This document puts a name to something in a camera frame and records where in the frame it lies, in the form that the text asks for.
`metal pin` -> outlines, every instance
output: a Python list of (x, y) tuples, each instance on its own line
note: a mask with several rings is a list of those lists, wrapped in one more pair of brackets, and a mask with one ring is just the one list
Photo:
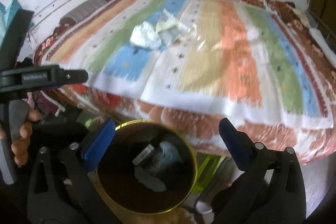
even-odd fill
[(70, 144), (70, 149), (71, 150), (76, 150), (78, 147), (79, 147), (78, 143), (72, 143), (72, 144)]
[(256, 149), (259, 149), (259, 150), (264, 149), (264, 147), (265, 147), (262, 143), (259, 143), (259, 142), (255, 143), (254, 146), (255, 146)]
[(294, 149), (291, 148), (291, 147), (286, 147), (286, 151), (287, 151), (288, 153), (290, 153), (290, 154), (294, 154), (294, 153), (295, 153)]
[(40, 148), (39, 152), (41, 154), (43, 154), (43, 153), (47, 152), (47, 148), (45, 146), (43, 146), (43, 147)]

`hand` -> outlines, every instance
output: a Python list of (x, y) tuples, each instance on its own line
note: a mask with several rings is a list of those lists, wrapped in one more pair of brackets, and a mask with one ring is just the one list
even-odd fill
[[(21, 140), (12, 143), (12, 151), (15, 154), (14, 160), (17, 165), (25, 165), (28, 160), (28, 147), (30, 145), (30, 136), (33, 132), (33, 125), (31, 122), (37, 122), (40, 119), (38, 113), (30, 109), (25, 123), (20, 128)], [(0, 140), (6, 137), (5, 132), (0, 127)]]

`blue stripe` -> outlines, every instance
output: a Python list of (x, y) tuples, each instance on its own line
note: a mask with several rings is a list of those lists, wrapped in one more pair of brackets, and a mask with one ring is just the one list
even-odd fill
[[(146, 21), (151, 23), (155, 28), (163, 9), (176, 16), (186, 1), (166, 0), (160, 9), (151, 14)], [(164, 51), (165, 49), (166, 46), (162, 45), (160, 51)], [(104, 74), (124, 78), (127, 81), (136, 81), (140, 77), (142, 70), (146, 67), (151, 53), (151, 50), (135, 48), (130, 43), (127, 43), (110, 58), (104, 69)]]
[(296, 74), (297, 80), (299, 82), (302, 91), (302, 97), (303, 97), (302, 99), (305, 115), (309, 117), (320, 117), (321, 115), (320, 108), (317, 103), (314, 88), (309, 79), (307, 78), (305, 70), (299, 60), (299, 57), (296, 54), (294, 47), (286, 39), (285, 35), (281, 32), (279, 26), (273, 20), (270, 14), (265, 11), (261, 11), (261, 13), (267, 20), (268, 26), (271, 29), (271, 31), (277, 36), (280, 46), (282, 47), (288, 61), (293, 66), (294, 72)]

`green stripe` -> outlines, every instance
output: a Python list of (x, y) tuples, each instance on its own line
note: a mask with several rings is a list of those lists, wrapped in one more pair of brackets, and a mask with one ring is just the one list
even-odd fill
[(102, 71), (110, 56), (121, 46), (129, 42), (132, 31), (136, 25), (144, 22), (152, 13), (157, 11), (166, 0), (152, 0), (146, 7), (133, 14), (124, 24), (124, 27), (117, 30), (111, 39), (93, 55), (92, 61), (87, 70), (93, 73)]
[(258, 9), (246, 7), (246, 10), (253, 24), (259, 30), (260, 40), (266, 45), (270, 64), (278, 80), (284, 109), (290, 113), (303, 114), (303, 99), (300, 84), (291, 63), (286, 58), (279, 44), (278, 38), (270, 30), (267, 20)]

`mattress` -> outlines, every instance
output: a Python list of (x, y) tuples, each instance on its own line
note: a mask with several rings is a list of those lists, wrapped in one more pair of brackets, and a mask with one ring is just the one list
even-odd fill
[[(197, 152), (227, 155), (228, 117), (268, 149), (300, 162), (336, 150), (336, 72), (293, 4), (276, 0), (105, 0), (79, 23), (61, 24), (36, 65), (86, 69), (85, 84), (48, 94), (118, 121), (146, 118), (181, 132)], [(157, 50), (134, 47), (132, 30), (166, 9), (194, 35)]]

